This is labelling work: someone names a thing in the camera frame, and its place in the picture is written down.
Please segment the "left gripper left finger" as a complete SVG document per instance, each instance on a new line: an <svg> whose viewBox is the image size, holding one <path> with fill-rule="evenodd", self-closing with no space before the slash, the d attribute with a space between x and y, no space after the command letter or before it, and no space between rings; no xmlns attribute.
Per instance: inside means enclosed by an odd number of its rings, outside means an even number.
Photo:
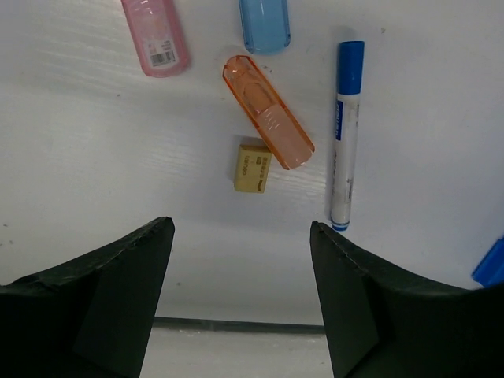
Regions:
<svg viewBox="0 0 504 378"><path fill-rule="evenodd" d="M3 286L2 376L139 376L174 234L159 217Z"/></svg>

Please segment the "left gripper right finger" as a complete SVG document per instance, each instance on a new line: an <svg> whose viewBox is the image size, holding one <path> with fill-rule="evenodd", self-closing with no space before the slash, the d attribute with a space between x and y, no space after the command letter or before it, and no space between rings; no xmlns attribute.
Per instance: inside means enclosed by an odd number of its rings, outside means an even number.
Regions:
<svg viewBox="0 0 504 378"><path fill-rule="evenodd" d="M319 222L310 250L334 376L502 376L501 284L430 280Z"/></svg>

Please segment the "yellow eraser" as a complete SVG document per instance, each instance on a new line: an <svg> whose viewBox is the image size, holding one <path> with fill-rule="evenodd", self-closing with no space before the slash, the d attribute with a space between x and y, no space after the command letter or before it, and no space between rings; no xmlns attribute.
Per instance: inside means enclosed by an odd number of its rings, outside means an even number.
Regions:
<svg viewBox="0 0 504 378"><path fill-rule="evenodd" d="M262 194L269 175L272 153L267 146L239 146L234 189L238 192Z"/></svg>

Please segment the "blue white marker pen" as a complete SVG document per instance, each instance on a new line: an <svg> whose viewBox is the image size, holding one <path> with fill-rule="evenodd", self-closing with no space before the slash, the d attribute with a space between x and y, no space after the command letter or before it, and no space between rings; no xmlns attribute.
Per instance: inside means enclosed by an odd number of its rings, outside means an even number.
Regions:
<svg viewBox="0 0 504 378"><path fill-rule="evenodd" d="M350 224L364 57L365 42L361 40L344 41L338 46L330 221L340 232Z"/></svg>

